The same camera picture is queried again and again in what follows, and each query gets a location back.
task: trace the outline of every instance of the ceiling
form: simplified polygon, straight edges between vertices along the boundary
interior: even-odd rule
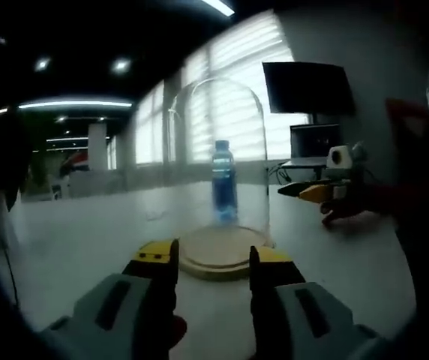
[[[196,48],[233,24],[289,0],[223,0],[235,14],[224,16],[201,0],[135,0],[112,7],[5,8],[0,15],[0,109],[55,97],[115,98],[137,102],[177,71]],[[49,59],[42,71],[35,66]],[[127,73],[112,72],[116,59],[129,59]],[[108,136],[126,124],[123,111],[58,110],[52,137],[86,137],[88,126],[105,117]],[[56,146],[70,145],[68,142]]]

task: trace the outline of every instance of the table surface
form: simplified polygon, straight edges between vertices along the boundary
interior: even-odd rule
[[[107,275],[120,272],[143,243],[172,236],[180,222],[185,229],[198,226],[211,197],[208,191],[200,193],[204,187],[193,184],[182,190],[23,204],[28,237],[12,262],[27,319],[42,329],[70,314],[81,295]],[[315,204],[279,195],[277,189],[270,186],[269,207],[265,208],[266,189],[239,184],[240,205],[247,194],[255,194],[250,199],[257,199],[261,208],[255,211],[255,223],[264,216],[269,219],[260,226],[269,226],[277,248],[293,258],[307,281],[322,285],[351,308],[356,323],[393,338],[413,315],[416,301],[392,221],[366,213],[328,231]],[[194,221],[193,216],[202,220]],[[2,258],[0,275],[9,291]],[[172,349],[171,359],[248,359],[253,355],[251,293],[246,280],[210,283],[180,273],[176,292],[175,313],[187,320],[188,333]]]

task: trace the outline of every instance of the window blind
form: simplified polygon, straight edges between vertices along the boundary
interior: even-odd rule
[[[114,136],[111,142],[108,144],[107,152],[108,152],[108,170],[116,170],[118,165],[116,162],[116,136]]]
[[[138,165],[163,161],[163,91],[161,82],[143,98],[136,111],[134,158]]]
[[[263,156],[260,117],[245,86],[262,104],[268,159],[289,158],[290,125],[306,124],[308,116],[270,113],[263,62],[292,61],[290,48],[272,12],[244,21],[189,57],[182,77],[185,86],[211,77],[232,83],[211,82],[193,93],[187,117],[188,161],[207,161],[215,139],[229,140],[237,160]]]

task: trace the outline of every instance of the black cable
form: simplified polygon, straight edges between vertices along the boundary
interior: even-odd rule
[[[14,293],[14,304],[15,304],[16,308],[19,310],[20,309],[20,299],[18,298],[17,283],[14,280],[13,269],[11,268],[10,257],[8,255],[7,250],[6,250],[7,246],[6,246],[4,241],[1,241],[1,247],[3,248],[3,254],[4,254],[4,258],[6,259],[7,267],[10,269],[11,284],[13,285],[13,293]]]
[[[371,176],[371,178],[375,181],[375,182],[377,182],[378,184],[382,184],[383,182],[382,181],[380,181],[370,170],[368,170],[368,169],[366,169],[366,168],[364,168],[364,171],[369,175],[369,176]]]
[[[283,174],[283,170],[282,170],[282,169],[278,170],[278,173],[280,174],[281,178],[282,178],[285,182],[288,182],[287,175],[286,175],[286,174]]]
[[[286,163],[286,161],[283,161],[281,163],[278,163],[276,165],[274,165],[269,171],[268,171],[268,176],[270,176],[271,174],[274,174],[275,171],[278,171],[281,167],[281,165],[283,165],[284,163]]]
[[[283,169],[283,171],[284,171],[284,179],[285,179],[287,182],[292,182],[292,180],[291,180],[290,176],[288,175],[287,170],[286,170],[286,169]]]
[[[278,175],[278,171],[276,172],[276,179],[279,185],[281,185],[280,176]]]

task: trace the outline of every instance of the wooden base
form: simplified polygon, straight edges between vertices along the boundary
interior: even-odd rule
[[[249,275],[250,248],[272,246],[261,232],[241,226],[207,226],[179,239],[179,268],[209,281],[234,281]]]

